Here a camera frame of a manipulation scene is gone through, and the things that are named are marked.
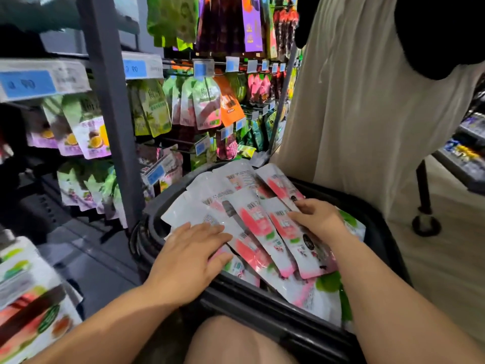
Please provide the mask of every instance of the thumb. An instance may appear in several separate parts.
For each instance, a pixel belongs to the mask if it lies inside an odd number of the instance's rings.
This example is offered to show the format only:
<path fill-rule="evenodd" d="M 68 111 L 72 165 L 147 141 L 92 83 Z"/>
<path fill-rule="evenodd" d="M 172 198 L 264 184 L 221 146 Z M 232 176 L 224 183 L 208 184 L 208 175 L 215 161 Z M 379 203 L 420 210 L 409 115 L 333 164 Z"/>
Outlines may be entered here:
<path fill-rule="evenodd" d="M 232 260 L 232 257 L 234 257 L 233 254 L 221 253 L 210 260 L 206 269 L 206 276 L 209 283 L 214 280 L 224 266 Z"/>
<path fill-rule="evenodd" d="M 300 212 L 288 212 L 288 217 L 291 218 L 293 221 L 299 223 L 302 226 L 308 227 L 311 220 L 310 214 L 303 214 Z"/>

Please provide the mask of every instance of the wheel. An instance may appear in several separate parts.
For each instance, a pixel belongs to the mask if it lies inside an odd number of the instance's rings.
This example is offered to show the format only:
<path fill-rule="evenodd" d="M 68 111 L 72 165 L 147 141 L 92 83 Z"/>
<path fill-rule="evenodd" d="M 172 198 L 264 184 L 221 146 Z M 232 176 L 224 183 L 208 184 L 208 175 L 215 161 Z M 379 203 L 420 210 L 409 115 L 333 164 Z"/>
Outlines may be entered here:
<path fill-rule="evenodd" d="M 421 237 L 437 236 L 441 232 L 440 222 L 433 216 L 425 214 L 416 216 L 412 226 L 415 234 Z"/>

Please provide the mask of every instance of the wooden floor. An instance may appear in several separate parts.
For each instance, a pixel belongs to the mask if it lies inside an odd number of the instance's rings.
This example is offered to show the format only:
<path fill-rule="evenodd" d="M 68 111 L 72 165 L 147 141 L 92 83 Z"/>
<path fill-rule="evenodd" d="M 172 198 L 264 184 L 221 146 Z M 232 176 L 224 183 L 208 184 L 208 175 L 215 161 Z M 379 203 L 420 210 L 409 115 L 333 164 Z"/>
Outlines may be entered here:
<path fill-rule="evenodd" d="M 485 351 L 485 197 L 469 193 L 434 158 L 426 165 L 443 231 L 421 238 L 411 230 L 419 205 L 415 177 L 397 197 L 388 224 L 415 288 Z"/>

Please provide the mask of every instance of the forearm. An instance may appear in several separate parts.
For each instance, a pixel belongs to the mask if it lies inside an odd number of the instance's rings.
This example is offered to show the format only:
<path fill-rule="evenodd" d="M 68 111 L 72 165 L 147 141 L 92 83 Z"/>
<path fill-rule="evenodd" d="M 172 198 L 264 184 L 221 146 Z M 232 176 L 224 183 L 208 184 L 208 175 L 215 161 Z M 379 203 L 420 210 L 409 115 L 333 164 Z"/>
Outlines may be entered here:
<path fill-rule="evenodd" d="M 369 363 L 483 363 L 484 356 L 435 306 L 349 233 L 330 240 L 357 338 Z"/>
<path fill-rule="evenodd" d="M 155 304 L 146 290 L 126 292 L 28 363 L 131 363 L 174 310 Z"/>

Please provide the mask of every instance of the leg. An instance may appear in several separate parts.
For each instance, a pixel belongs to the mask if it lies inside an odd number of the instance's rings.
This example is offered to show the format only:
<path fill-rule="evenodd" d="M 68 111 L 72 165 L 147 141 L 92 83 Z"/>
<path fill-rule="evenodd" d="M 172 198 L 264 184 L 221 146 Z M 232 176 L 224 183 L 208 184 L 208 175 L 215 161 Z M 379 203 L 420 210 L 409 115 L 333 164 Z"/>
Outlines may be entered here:
<path fill-rule="evenodd" d="M 220 315 L 209 318 L 192 338 L 185 364 L 298 364 L 276 342 Z"/>
<path fill-rule="evenodd" d="M 424 160 L 416 170 L 416 177 L 418 178 L 421 207 L 418 207 L 420 214 L 413 220 L 413 230 L 417 235 L 422 237 L 436 236 L 441 232 L 441 224 L 433 217 L 431 197 L 429 195 L 428 175 L 426 173 L 426 162 Z"/>

